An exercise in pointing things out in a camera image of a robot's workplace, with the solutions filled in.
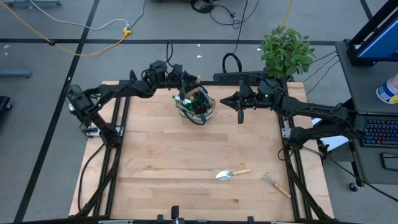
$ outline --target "potted plant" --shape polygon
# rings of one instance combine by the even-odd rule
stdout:
[[[308,72],[313,63],[311,56],[315,57],[309,36],[302,37],[296,30],[279,26],[264,38],[260,46],[264,52],[261,60],[266,61],[264,70],[270,77],[290,80],[295,72],[299,75]]]

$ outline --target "wooden tabletop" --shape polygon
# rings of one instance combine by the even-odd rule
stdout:
[[[307,100],[302,83],[289,83],[288,87],[290,96]],[[180,115],[172,99],[177,90],[157,90],[149,99],[131,98],[111,218],[153,220],[163,214],[170,219],[171,207],[179,205],[180,217],[186,220],[235,221],[248,216],[256,221],[294,220],[291,200],[260,180],[269,172],[289,192],[285,162],[277,158],[282,141],[275,112],[246,110],[244,124],[238,124],[235,110],[219,103],[238,86],[205,88],[217,104],[214,116],[204,126]],[[114,100],[100,111],[105,120],[111,120],[113,107]],[[296,126],[311,126],[310,118],[295,116],[294,120]],[[88,141],[82,166],[101,144],[99,138]],[[318,150],[315,141],[306,146]],[[332,217],[320,158],[308,151],[301,155],[307,188]],[[103,156],[104,149],[85,172],[83,205],[98,186]],[[228,181],[217,180],[216,174],[225,169],[252,172]],[[70,214],[78,211],[77,189],[78,185]],[[107,196],[105,190],[101,211]],[[300,213],[305,217],[302,203]]]

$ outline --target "metal scoop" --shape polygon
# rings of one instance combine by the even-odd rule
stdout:
[[[239,170],[235,172],[231,172],[230,170],[223,170],[217,174],[216,178],[219,180],[231,180],[233,175],[247,174],[250,171],[251,169]]]

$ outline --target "floor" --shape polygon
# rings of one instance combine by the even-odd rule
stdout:
[[[92,26],[98,27],[118,17],[132,23],[141,14],[144,0],[61,2],[61,7],[49,4],[43,8],[58,19],[84,24],[91,12],[94,15]],[[333,41],[353,37],[366,23],[368,18],[362,2],[364,1],[295,1],[286,26],[309,35],[316,44],[315,54],[319,58],[334,51]],[[366,2],[374,14],[386,0]],[[220,0],[220,3],[237,15],[243,11],[244,1]],[[251,12],[255,3],[255,0],[249,1],[248,12]],[[261,0],[252,18],[244,23],[241,39],[261,40],[264,34],[282,23],[288,5],[289,0]],[[82,27],[51,21],[30,7],[16,6],[13,10],[41,33],[65,43],[60,45],[72,51],[78,46],[83,47],[83,53],[104,49],[109,45],[106,40],[120,39],[124,28],[122,22],[116,22],[102,30],[86,33]],[[230,22],[224,11],[217,9],[215,12],[217,19]],[[163,0],[160,4],[147,0],[146,13],[134,26],[133,35],[129,37],[129,40],[142,41],[130,41],[130,44],[115,47],[95,57],[73,57],[40,42],[39,37],[0,7],[0,67],[32,71],[29,79],[0,79],[0,94],[10,96],[14,104],[14,109],[0,125],[0,223],[13,222],[16,216],[52,118],[53,124],[56,123],[55,132],[24,221],[63,218],[68,215],[86,139],[79,132],[78,121],[67,111],[65,104],[59,104],[62,106],[59,119],[53,117],[65,77],[73,77],[72,83],[79,84],[82,89],[99,85],[103,80],[126,79],[130,69],[139,73],[151,62],[165,58],[164,41],[156,40],[175,39],[187,41],[174,44],[173,63],[182,64],[186,71],[199,74],[204,80],[211,80],[214,73],[222,71],[223,55],[234,48],[234,42],[228,40],[236,40],[237,36],[238,30],[220,26],[208,15],[192,11],[184,0]],[[81,38],[86,39],[86,42],[80,41]],[[203,39],[215,41],[209,44],[200,41]],[[243,70],[263,69],[264,64],[259,60],[261,52],[257,48],[258,44],[250,42],[239,45],[236,54],[242,61]],[[327,60],[317,62],[307,74],[296,76],[295,79],[305,80]],[[314,87],[336,60],[335,58],[305,82],[306,91]],[[229,72],[237,70],[232,61],[227,61],[227,68]],[[348,98],[348,87],[339,63],[308,96],[310,102],[329,105]],[[349,168],[348,163],[341,164]],[[350,192],[348,183],[352,178],[330,161],[325,161],[324,169],[336,218],[358,223],[394,223],[397,220],[398,204],[369,187],[357,193]],[[397,186],[378,187],[398,196]]]

